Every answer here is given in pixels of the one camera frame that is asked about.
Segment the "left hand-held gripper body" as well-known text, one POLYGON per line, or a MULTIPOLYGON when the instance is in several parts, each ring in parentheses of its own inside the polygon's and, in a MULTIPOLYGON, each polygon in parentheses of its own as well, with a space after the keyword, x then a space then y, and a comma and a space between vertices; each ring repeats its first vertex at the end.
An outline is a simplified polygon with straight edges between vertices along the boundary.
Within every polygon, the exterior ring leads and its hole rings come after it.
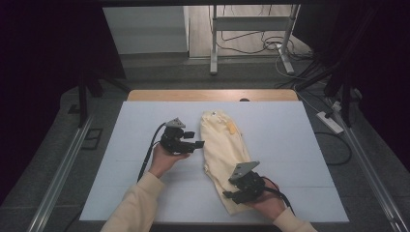
POLYGON ((175 118, 165 124, 160 144, 166 151, 171 154, 187 154, 195 150, 194 143, 182 141, 185 126, 179 118, 175 118))

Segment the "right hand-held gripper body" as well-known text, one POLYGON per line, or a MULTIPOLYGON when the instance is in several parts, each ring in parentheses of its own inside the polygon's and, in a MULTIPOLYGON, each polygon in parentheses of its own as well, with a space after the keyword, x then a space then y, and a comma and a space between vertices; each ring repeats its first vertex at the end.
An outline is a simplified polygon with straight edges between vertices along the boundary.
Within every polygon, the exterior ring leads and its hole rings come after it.
POLYGON ((253 168, 258 164, 259 161, 237 163, 229 178, 229 180, 236 180, 240 184, 237 190, 240 192, 240 203, 254 201, 263 193, 265 182, 253 171, 253 168))

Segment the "cream baby romper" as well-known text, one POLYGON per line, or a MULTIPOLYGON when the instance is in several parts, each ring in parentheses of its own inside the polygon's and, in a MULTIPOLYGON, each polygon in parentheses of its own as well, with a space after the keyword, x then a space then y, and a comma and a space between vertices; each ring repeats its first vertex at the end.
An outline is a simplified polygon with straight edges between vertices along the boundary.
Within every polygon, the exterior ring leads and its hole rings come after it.
POLYGON ((223 194, 237 190, 228 181, 236 164, 250 161, 246 143, 234 120, 222 110, 205 111, 200 121, 200 137, 205 141, 205 173, 213 181, 227 213, 235 215, 249 210, 248 206, 236 204, 223 194))

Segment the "person's left hand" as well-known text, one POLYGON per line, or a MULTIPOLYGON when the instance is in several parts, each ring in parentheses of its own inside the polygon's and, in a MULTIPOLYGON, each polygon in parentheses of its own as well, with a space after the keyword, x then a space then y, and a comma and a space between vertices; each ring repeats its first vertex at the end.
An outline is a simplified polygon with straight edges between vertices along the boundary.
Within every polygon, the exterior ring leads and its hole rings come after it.
POLYGON ((153 151, 153 160, 149 172, 159 179, 163 174, 169 171, 177 161, 184 160, 189 156, 190 154, 172 155, 166 151, 161 144, 158 144, 153 151))

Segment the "person's right hand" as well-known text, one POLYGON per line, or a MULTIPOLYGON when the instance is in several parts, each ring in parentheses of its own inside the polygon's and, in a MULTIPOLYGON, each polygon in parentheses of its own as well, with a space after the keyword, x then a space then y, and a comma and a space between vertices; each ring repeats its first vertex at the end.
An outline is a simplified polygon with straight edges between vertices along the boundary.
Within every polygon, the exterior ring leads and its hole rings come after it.
POLYGON ((275 221, 286 210, 282 199, 275 193, 266 190, 256 200, 247 202, 246 205, 271 221, 275 221))

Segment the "wooden table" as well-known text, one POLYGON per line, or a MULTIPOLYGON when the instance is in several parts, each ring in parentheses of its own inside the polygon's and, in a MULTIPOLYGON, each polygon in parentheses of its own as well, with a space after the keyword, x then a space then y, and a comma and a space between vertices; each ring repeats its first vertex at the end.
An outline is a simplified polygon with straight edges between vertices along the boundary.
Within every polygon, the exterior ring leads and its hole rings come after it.
POLYGON ((296 102, 297 94, 288 89, 226 90, 132 90, 128 102, 296 102))

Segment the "pale blue table mat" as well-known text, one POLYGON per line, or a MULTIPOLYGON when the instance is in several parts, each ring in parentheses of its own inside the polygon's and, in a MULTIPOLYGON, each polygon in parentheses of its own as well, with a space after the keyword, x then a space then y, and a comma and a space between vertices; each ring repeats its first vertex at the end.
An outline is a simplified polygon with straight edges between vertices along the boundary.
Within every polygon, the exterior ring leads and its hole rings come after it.
MULTIPOLYGON (((135 184, 155 130, 180 119, 198 132, 208 110, 221 110, 239 128, 256 172, 278 184, 296 216, 310 222, 346 222, 333 178, 300 101, 126 101, 111 134, 81 219, 106 220, 135 184)), ((200 150, 162 178, 157 223, 263 224, 254 210, 230 215, 204 172, 200 150)))

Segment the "black metal stand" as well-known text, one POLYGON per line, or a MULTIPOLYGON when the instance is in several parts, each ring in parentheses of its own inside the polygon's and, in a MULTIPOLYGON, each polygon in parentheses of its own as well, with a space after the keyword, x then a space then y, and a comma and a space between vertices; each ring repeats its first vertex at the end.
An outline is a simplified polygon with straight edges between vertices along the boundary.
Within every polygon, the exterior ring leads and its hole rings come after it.
POLYGON ((93 97, 101 97, 103 95, 103 87, 100 80, 104 80, 111 85, 129 93, 132 89, 121 83, 119 80, 110 77, 108 74, 100 70, 89 70, 81 72, 78 76, 78 96, 79 96, 79 127, 82 128, 88 118, 87 92, 90 92, 93 97))
POLYGON ((338 41, 338 47, 332 46, 330 51, 334 54, 334 61, 320 74, 315 75, 309 80, 295 86, 295 91, 303 91, 307 87, 329 77, 330 80, 325 84, 323 93, 326 97, 334 97, 341 91, 341 119, 350 128, 350 102, 351 87, 353 81, 353 70, 359 63, 360 42, 363 40, 368 27, 374 20, 378 11, 378 6, 365 6, 361 13, 353 14, 354 21, 349 29, 338 41))

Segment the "white power strip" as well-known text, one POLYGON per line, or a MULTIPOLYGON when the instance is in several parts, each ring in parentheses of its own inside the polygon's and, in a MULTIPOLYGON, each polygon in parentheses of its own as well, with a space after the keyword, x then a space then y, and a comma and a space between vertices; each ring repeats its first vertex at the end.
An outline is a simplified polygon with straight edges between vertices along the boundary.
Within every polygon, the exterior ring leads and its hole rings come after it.
POLYGON ((326 113, 321 111, 316 114, 316 117, 325 125, 327 126, 334 134, 340 134, 344 132, 344 129, 334 120, 331 118, 330 113, 326 113))

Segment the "white panel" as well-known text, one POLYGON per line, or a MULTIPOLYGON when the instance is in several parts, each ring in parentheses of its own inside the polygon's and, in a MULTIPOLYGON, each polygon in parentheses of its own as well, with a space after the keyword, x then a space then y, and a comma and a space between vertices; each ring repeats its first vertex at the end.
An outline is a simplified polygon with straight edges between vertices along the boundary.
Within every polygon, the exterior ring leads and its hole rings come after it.
POLYGON ((189 15, 184 6, 114 7, 103 13, 119 54, 189 51, 189 15))

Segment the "aluminium floor rail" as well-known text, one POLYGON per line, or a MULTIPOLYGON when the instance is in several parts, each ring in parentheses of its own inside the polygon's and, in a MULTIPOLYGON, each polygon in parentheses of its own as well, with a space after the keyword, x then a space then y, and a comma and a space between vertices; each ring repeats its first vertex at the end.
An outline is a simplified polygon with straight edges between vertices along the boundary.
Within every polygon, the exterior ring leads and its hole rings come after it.
POLYGON ((389 224, 395 232, 410 232, 410 223, 405 220, 402 212, 395 203, 394 198, 383 184, 380 176, 376 173, 376 170, 367 156, 367 153, 365 152, 360 140, 354 133, 353 127, 348 127, 342 120, 341 110, 334 107, 334 103, 329 98, 326 98, 326 102, 334 111, 333 115, 335 120, 344 129, 344 135, 352 146, 356 161, 363 170, 366 180, 370 185, 373 194, 383 210, 389 224))
POLYGON ((71 172, 76 156, 81 148, 87 131, 90 129, 95 115, 86 117, 85 122, 75 131, 73 140, 63 156, 47 191, 44 194, 37 212, 32 217, 26 232, 44 232, 47 222, 51 216, 54 206, 60 196, 64 184, 71 172))

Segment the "white metal desk frame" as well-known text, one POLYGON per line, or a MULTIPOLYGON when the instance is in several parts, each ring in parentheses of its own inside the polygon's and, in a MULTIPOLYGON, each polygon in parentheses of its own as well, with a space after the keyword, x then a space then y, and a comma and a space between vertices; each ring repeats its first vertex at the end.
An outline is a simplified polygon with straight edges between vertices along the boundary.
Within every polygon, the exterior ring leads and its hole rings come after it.
POLYGON ((286 73, 295 73, 290 55, 287 52, 287 45, 293 31, 300 6, 292 5, 289 16, 218 16, 217 6, 213 6, 213 16, 211 19, 212 47, 210 53, 210 74, 218 73, 218 49, 217 32, 222 31, 280 31, 284 33, 281 44, 276 46, 279 58, 286 70, 286 73))

